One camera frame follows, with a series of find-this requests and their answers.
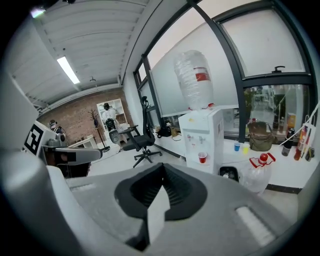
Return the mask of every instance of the water tap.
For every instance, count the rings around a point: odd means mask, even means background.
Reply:
[[[200,144],[202,144],[204,140],[205,140],[205,138],[202,138],[202,136],[199,136]]]

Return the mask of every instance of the ceiling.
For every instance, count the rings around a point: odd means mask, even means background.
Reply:
[[[148,20],[142,16],[150,16],[160,2],[59,1],[21,25],[8,45],[5,66],[31,102],[42,108],[96,86],[119,87],[128,45],[139,37],[141,20]],[[73,84],[58,64],[63,56],[80,83]]]

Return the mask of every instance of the black office chair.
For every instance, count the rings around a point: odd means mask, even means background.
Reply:
[[[134,160],[137,160],[136,163],[134,164],[133,168],[135,168],[143,159],[147,159],[150,163],[152,161],[150,160],[149,156],[160,154],[162,156],[162,153],[160,151],[157,152],[151,152],[147,147],[152,146],[156,139],[154,134],[152,133],[148,122],[147,122],[147,107],[149,105],[147,101],[147,97],[143,96],[140,100],[141,105],[142,105],[142,114],[143,114],[143,135],[140,135],[140,133],[137,130],[138,125],[134,125],[132,127],[129,127],[128,129],[119,132],[119,134],[126,134],[129,137],[128,143],[126,143],[123,146],[124,151],[129,151],[129,150],[136,150],[140,151],[142,149],[142,154],[138,154],[134,156]],[[133,137],[131,132],[135,131],[137,136]]]

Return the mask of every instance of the water dispenser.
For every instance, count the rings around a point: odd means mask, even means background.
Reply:
[[[179,117],[179,124],[185,145],[187,166],[206,173],[218,174],[224,156],[222,110],[213,107],[191,111]]]

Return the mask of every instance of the chair backrest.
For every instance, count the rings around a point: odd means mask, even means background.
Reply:
[[[142,105],[143,135],[148,136],[150,139],[153,140],[153,142],[155,142],[156,141],[155,136],[151,131],[151,128],[149,127],[149,124],[147,122],[147,108],[149,106],[149,102],[147,101],[147,96],[143,96],[140,100],[140,103]]]

